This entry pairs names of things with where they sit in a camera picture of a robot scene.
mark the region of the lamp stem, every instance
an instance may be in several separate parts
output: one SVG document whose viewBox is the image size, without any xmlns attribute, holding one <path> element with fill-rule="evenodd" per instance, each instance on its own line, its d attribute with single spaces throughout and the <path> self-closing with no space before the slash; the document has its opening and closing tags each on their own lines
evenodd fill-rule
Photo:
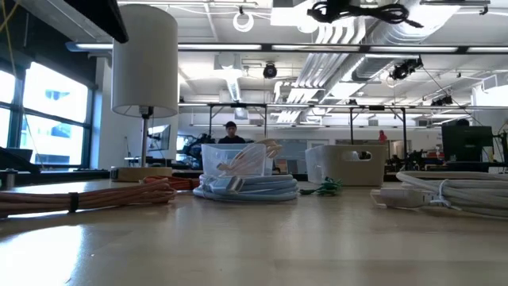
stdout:
<svg viewBox="0 0 508 286">
<path fill-rule="evenodd" d="M 146 138 L 148 134 L 148 118 L 143 118 L 143 136 L 141 143 L 141 167 L 146 166 Z"/>
</svg>

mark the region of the desk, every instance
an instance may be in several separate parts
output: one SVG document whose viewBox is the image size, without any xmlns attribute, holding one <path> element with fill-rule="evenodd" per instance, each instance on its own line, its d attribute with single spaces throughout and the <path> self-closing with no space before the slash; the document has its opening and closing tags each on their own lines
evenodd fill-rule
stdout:
<svg viewBox="0 0 508 286">
<path fill-rule="evenodd" d="M 109 186 L 118 183 L 18 190 Z M 9 218 L 0 285 L 506 284 L 506 220 L 377 209 L 369 191 L 272 204 L 180 195 L 167 206 Z"/>
</svg>

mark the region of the white plastic bin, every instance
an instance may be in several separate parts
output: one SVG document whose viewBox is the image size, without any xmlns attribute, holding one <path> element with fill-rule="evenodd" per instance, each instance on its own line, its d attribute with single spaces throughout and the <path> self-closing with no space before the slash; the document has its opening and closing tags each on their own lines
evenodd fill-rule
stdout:
<svg viewBox="0 0 508 286">
<path fill-rule="evenodd" d="M 249 150 L 233 171 L 219 169 L 221 164 L 230 166 L 234 157 L 247 146 Z M 264 144 L 203 144 L 202 157 L 203 171 L 211 176 L 270 176 L 273 164 L 272 159 L 266 158 Z"/>
<path fill-rule="evenodd" d="M 320 184 L 329 177 L 342 180 L 344 186 L 381 186 L 386 151 L 384 145 L 324 145 L 307 149 L 308 180 Z M 370 157 L 361 160 L 362 152 Z"/>
</svg>

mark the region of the lamp base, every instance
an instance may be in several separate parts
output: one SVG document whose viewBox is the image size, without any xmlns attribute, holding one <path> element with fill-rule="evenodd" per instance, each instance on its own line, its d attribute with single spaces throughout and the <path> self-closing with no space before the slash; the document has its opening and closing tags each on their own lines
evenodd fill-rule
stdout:
<svg viewBox="0 0 508 286">
<path fill-rule="evenodd" d="M 113 182 L 139 182 L 147 176 L 172 176 L 172 168 L 111 168 L 110 179 Z"/>
</svg>

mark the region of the person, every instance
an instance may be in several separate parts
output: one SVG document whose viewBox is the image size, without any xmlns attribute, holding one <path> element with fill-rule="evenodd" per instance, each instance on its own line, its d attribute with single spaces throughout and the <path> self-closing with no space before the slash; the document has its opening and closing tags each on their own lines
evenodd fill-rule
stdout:
<svg viewBox="0 0 508 286">
<path fill-rule="evenodd" d="M 221 140 L 219 144 L 244 144 L 245 140 L 242 137 L 237 136 L 237 125 L 235 122 L 228 122 L 225 124 L 225 131 L 228 135 Z"/>
<path fill-rule="evenodd" d="M 456 126 L 469 126 L 469 121 L 467 119 L 459 119 L 455 123 Z"/>
<path fill-rule="evenodd" d="M 379 143 L 384 144 L 388 139 L 387 135 L 384 134 L 384 131 L 379 131 Z"/>
</svg>

